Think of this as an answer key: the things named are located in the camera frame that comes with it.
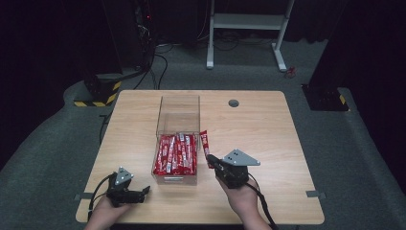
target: gray carpet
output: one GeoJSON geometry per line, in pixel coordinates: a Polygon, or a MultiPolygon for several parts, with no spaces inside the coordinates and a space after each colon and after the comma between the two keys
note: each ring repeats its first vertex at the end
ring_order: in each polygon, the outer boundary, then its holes
{"type": "MultiPolygon", "coordinates": [[[[377,151],[348,89],[340,88],[349,112],[308,108],[301,89],[308,83],[326,42],[284,42],[282,54],[297,76],[279,72],[269,43],[242,42],[231,51],[214,51],[214,69],[206,69],[206,48],[163,46],[157,53],[169,63],[161,89],[279,90],[285,94],[315,187],[326,194],[326,221],[300,229],[406,229],[406,199],[377,151]]],[[[230,43],[217,42],[222,49],[230,43]]],[[[159,57],[152,70],[165,67],[159,57]]],[[[141,77],[125,80],[132,89],[141,77]]],[[[138,89],[153,89],[148,74],[138,89]]],[[[1,229],[82,229],[75,218],[99,149],[100,115],[110,107],[74,107],[82,82],[63,95],[65,106],[40,125],[0,172],[1,229]]],[[[281,229],[295,229],[284,225],[281,229]]]]}

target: wooden tabletop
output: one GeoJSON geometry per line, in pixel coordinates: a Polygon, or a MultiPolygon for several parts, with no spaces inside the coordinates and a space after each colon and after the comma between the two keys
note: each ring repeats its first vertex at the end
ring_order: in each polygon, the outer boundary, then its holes
{"type": "MultiPolygon", "coordinates": [[[[248,171],[260,185],[278,224],[320,224],[324,214],[314,191],[286,99],[278,91],[125,90],[120,93],[85,193],[120,166],[134,174],[129,190],[150,185],[144,203],[134,204],[119,222],[240,223],[227,197],[198,152],[197,186],[158,185],[151,175],[162,96],[198,95],[200,130],[207,130],[211,154],[222,158],[239,149],[258,159],[248,171]],[[230,107],[238,100],[238,107],[230,107]]],[[[82,199],[77,220],[87,221],[89,200],[82,199]]],[[[262,216],[266,219],[259,205],[262,216]]]]}

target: metal bracket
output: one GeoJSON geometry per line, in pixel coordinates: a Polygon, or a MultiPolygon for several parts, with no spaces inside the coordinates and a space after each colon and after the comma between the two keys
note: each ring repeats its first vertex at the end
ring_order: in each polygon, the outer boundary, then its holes
{"type": "Polygon", "coordinates": [[[119,170],[117,172],[117,177],[116,177],[116,185],[122,184],[134,177],[134,174],[131,174],[127,170],[125,170],[123,167],[119,167],[119,170]]]}
{"type": "Polygon", "coordinates": [[[239,149],[234,149],[223,157],[223,162],[234,166],[258,166],[260,161],[245,154],[239,149]]]}

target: person's right hand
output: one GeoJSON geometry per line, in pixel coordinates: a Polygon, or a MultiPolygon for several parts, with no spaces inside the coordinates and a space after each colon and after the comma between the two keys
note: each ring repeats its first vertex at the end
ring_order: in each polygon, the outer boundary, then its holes
{"type": "MultiPolygon", "coordinates": [[[[229,189],[220,179],[217,177],[216,179],[226,193],[231,208],[239,216],[246,230],[271,229],[268,223],[266,223],[259,214],[258,196],[253,189],[248,186],[242,186],[238,189],[229,189]]],[[[257,183],[252,179],[249,179],[248,183],[254,186],[254,188],[258,187],[257,183]]]]}

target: person's left hand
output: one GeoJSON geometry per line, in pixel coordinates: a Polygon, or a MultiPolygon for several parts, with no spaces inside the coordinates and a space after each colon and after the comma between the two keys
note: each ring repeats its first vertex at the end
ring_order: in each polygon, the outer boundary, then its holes
{"type": "Polygon", "coordinates": [[[131,204],[123,204],[115,208],[111,200],[103,195],[93,210],[92,217],[87,222],[85,230],[104,230],[113,225],[117,219],[131,208],[131,204]]]}

